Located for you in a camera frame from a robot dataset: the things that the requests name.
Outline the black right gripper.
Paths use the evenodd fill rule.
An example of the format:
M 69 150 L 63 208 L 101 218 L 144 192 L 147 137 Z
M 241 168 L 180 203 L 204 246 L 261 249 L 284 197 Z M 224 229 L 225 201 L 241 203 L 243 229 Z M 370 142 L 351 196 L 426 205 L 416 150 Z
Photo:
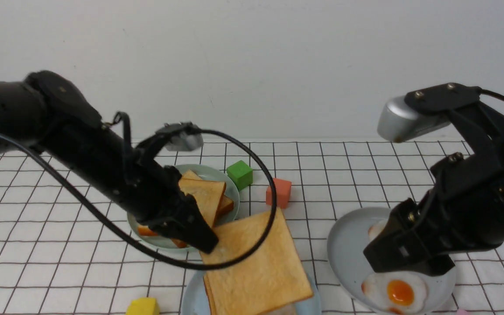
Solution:
M 504 96 L 447 83 L 408 92 L 419 114 L 446 116 L 472 149 L 449 154 L 430 171 L 435 179 L 420 202 L 396 206 L 381 233 L 363 250 L 376 273 L 412 271 L 440 277 L 454 269 L 452 253 L 482 252 L 504 243 L 504 115 L 481 101 Z

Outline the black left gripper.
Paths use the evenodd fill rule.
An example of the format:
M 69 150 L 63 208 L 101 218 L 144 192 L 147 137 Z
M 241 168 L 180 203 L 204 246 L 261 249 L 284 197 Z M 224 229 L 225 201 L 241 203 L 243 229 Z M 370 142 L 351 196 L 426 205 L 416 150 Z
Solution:
M 212 253 L 219 238 L 200 215 L 194 197 L 181 191 L 181 173 L 175 167 L 160 166 L 154 159 L 164 142 L 154 134 L 132 147 L 131 139 L 130 131 L 124 131 L 124 181 L 143 200 L 134 217 L 163 237 L 180 239 L 199 251 Z

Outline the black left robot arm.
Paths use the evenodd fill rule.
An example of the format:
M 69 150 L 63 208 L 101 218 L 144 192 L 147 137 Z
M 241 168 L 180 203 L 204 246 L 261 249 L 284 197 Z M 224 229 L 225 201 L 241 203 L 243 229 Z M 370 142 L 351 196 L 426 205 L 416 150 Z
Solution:
M 54 72 L 0 82 L 0 134 L 47 152 L 159 235 L 210 253 L 219 239 L 196 199 L 180 189 L 180 172 L 154 159 L 164 147 L 196 149 L 203 142 L 197 131 L 191 123 L 167 124 L 132 147 L 129 133 L 113 132 L 80 90 Z

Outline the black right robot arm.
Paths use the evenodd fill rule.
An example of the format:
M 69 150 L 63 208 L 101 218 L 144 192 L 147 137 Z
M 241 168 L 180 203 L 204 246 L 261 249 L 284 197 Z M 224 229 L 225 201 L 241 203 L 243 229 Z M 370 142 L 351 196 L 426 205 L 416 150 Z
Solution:
M 377 132 L 402 143 L 452 124 L 472 149 L 436 162 L 434 186 L 420 202 L 392 209 L 381 235 L 363 254 L 373 271 L 415 271 L 431 277 L 454 267 L 452 254 L 485 252 L 504 243 L 504 115 L 481 96 L 504 96 L 481 87 L 447 83 L 386 102 Z

